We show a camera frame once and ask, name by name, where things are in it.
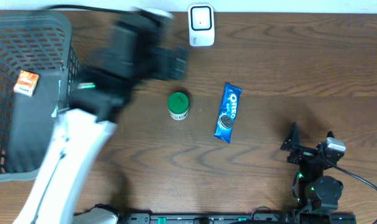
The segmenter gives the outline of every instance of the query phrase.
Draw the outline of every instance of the green lid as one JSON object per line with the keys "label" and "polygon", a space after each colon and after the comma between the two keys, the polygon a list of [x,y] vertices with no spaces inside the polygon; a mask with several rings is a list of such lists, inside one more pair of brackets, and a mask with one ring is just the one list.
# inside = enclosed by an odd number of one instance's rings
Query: green lid
{"label": "green lid", "polygon": [[174,93],[169,97],[168,109],[174,114],[182,114],[189,109],[189,98],[183,93]]}

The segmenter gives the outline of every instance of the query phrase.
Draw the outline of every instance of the gray plastic basket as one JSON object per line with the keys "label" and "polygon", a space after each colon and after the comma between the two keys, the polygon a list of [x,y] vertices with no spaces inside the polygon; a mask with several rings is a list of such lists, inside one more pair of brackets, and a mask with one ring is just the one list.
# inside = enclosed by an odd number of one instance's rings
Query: gray plastic basket
{"label": "gray plastic basket", "polygon": [[[81,70],[71,34],[57,12],[0,16],[0,182],[37,175],[55,113],[67,107]],[[21,70],[40,75],[32,97],[12,90]]]}

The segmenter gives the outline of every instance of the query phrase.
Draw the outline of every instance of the white wall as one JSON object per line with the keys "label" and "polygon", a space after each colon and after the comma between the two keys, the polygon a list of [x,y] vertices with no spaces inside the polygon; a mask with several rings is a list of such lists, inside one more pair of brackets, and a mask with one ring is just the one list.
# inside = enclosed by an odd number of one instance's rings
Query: white wall
{"label": "white wall", "polygon": [[[54,4],[79,4],[133,10],[154,7],[186,11],[193,0],[0,0],[1,9],[40,9]],[[377,13],[377,0],[208,0],[218,12]]]}

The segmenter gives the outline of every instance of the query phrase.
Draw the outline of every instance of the cookie image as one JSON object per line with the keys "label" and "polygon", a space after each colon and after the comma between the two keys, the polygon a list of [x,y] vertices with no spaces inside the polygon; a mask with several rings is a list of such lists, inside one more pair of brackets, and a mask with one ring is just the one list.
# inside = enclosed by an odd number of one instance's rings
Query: cookie image
{"label": "cookie image", "polygon": [[227,129],[233,127],[233,120],[227,115],[221,116],[219,121],[221,125]]}

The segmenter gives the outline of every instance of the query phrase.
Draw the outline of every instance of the oreo logo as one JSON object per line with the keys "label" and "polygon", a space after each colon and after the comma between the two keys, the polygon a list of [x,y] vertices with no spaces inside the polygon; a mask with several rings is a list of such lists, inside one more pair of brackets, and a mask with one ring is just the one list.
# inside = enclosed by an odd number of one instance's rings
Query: oreo logo
{"label": "oreo logo", "polygon": [[237,96],[232,93],[228,97],[228,100],[231,102],[231,118],[235,118],[237,113]]}

